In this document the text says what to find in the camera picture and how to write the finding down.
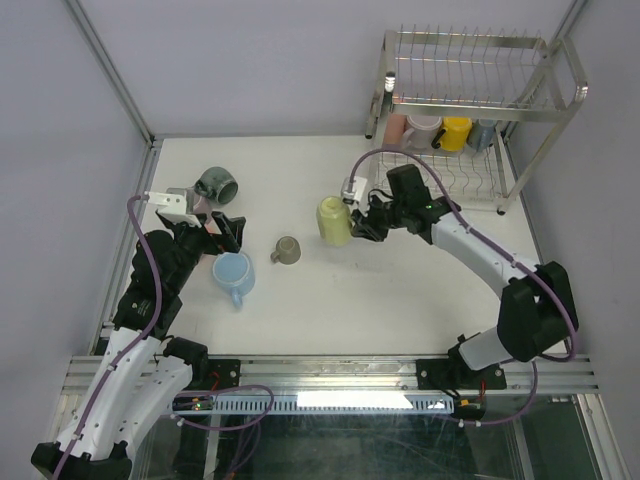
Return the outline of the light blue mug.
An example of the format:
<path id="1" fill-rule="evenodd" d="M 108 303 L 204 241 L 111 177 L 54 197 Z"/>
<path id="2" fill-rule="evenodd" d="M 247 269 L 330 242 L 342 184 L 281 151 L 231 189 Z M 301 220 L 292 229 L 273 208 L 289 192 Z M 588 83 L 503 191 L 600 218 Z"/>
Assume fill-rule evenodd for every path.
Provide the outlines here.
<path id="1" fill-rule="evenodd" d="M 250 257 L 244 253 L 223 253 L 212 266 L 214 282 L 231 298 L 236 309 L 242 309 L 244 298 L 255 286 L 255 271 Z"/>

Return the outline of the small taupe mug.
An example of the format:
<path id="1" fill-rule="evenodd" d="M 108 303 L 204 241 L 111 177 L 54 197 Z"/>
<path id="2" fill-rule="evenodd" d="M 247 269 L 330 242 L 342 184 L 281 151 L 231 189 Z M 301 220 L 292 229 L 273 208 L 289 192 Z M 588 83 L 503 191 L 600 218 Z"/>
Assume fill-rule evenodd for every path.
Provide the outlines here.
<path id="1" fill-rule="evenodd" d="M 298 240 L 292 236 L 283 236 L 275 244 L 275 249 L 270 255 L 272 263 L 292 265 L 301 258 L 301 247 Z"/>

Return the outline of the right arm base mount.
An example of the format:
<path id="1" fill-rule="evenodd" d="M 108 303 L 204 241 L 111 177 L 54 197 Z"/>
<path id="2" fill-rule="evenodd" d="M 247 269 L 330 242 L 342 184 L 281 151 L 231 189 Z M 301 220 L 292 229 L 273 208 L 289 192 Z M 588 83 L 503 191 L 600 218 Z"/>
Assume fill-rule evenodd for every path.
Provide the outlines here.
<path id="1" fill-rule="evenodd" d="M 481 370 L 472 370 L 459 352 L 467 338 L 460 335 L 457 343 L 442 358 L 421 358 L 415 361 L 419 390 L 438 390 L 458 397 L 460 390 L 505 390 L 507 382 L 504 370 L 491 364 Z"/>

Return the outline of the yellow mug black handle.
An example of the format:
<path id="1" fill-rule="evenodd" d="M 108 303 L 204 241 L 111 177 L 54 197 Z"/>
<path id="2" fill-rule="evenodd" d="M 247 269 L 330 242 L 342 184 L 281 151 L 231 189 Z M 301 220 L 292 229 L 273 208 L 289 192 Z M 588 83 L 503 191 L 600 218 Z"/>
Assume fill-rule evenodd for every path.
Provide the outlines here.
<path id="1" fill-rule="evenodd" d="M 462 150 L 472 126 L 472 119 L 468 117 L 443 117 L 431 147 L 447 152 Z"/>

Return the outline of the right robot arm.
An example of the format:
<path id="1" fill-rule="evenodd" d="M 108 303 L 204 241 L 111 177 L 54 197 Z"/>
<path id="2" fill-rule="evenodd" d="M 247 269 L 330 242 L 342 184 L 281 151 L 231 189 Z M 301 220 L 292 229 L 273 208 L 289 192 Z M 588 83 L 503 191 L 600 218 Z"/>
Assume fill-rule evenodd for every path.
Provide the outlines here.
<path id="1" fill-rule="evenodd" d="M 414 165 L 389 170 L 387 180 L 390 193 L 366 193 L 363 179 L 346 180 L 344 198 L 354 204 L 352 236 L 382 242 L 390 231 L 404 229 L 455 257 L 500 300 L 496 326 L 452 348 L 452 383 L 469 387 L 493 364 L 543 358 L 550 347 L 575 339 L 577 312 L 559 263 L 537 263 L 508 251 L 473 227 L 447 195 L 433 197 Z"/>

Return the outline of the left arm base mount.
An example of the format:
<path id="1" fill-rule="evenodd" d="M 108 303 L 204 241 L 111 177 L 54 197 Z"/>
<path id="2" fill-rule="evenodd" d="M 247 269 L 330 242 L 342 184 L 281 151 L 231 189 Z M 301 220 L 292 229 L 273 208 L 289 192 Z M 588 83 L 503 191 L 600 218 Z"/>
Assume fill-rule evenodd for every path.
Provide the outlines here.
<path id="1" fill-rule="evenodd" d="M 218 391 L 239 385 L 241 361 L 211 357 L 206 346 L 173 339 L 162 352 L 163 357 L 176 357 L 186 362 L 192 378 L 187 391 Z"/>

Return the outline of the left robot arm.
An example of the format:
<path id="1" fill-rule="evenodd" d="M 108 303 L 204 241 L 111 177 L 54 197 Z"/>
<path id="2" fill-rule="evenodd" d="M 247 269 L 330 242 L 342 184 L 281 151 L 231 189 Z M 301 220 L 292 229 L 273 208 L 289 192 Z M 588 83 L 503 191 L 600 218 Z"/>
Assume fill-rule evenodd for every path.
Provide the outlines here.
<path id="1" fill-rule="evenodd" d="M 85 398 L 53 442 L 40 443 L 32 465 L 47 479 L 127 479 L 158 418 L 186 387 L 209 377 L 206 346 L 167 332 L 182 307 L 180 292 L 205 255 L 237 253 L 246 220 L 214 212 L 218 232 L 163 219 L 140 234 L 130 283 Z"/>

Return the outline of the slate blue small mug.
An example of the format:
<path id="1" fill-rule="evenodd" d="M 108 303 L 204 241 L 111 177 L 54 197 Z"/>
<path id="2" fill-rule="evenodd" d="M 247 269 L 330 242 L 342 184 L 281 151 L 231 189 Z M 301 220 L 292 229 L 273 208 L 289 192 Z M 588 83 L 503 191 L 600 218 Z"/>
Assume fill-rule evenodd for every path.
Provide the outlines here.
<path id="1" fill-rule="evenodd" d="M 474 152 L 480 152 L 493 144 L 496 120 L 478 119 L 467 137 L 467 145 Z"/>

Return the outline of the lilac ribbed mug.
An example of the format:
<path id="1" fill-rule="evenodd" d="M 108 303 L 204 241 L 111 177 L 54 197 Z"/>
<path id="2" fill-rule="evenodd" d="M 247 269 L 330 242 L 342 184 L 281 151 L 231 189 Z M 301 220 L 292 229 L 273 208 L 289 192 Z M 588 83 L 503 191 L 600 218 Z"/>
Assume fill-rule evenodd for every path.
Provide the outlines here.
<path id="1" fill-rule="evenodd" d="M 406 118 L 401 147 L 413 150 L 429 149 L 441 124 L 442 118 L 439 116 L 409 115 Z"/>

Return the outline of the pale yellow mug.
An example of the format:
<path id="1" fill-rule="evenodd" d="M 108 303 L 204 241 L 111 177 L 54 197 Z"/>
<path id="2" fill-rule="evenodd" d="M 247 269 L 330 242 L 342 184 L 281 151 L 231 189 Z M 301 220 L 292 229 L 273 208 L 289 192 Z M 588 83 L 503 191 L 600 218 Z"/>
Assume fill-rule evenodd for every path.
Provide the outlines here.
<path id="1" fill-rule="evenodd" d="M 350 241 L 350 212 L 339 197 L 324 198 L 317 206 L 316 219 L 320 237 L 328 245 L 342 247 Z"/>

